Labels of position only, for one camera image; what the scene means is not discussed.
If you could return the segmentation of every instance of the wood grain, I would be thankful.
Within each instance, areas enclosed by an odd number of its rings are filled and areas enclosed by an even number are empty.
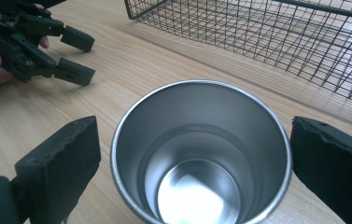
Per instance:
[[[0,175],[66,123],[95,115],[102,161],[69,223],[142,223],[118,194],[109,168],[112,135],[126,111],[166,84],[212,79],[233,84],[273,109],[290,134],[294,116],[319,119],[352,135],[352,102],[272,66],[129,21],[123,1],[66,1],[52,17],[95,37],[90,53],[50,38],[45,50],[96,70],[80,88],[55,78],[13,80],[0,89]],[[343,223],[293,175],[288,193],[266,223]]]

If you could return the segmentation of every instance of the light wood tabletop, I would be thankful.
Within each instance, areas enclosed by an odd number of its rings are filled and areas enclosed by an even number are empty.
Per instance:
[[[14,164],[75,119],[96,116],[102,161],[68,223],[142,223],[120,197],[109,153],[126,111],[147,93],[188,79],[211,79],[249,91],[266,103],[290,135],[295,116],[318,119],[352,135],[352,102],[282,69],[230,51],[190,41],[130,21],[122,0],[69,0],[52,18],[92,35],[82,53],[51,37],[44,50],[96,70],[79,87],[56,78],[12,80],[0,88],[0,175],[15,177]],[[265,223],[343,223],[296,175]]]

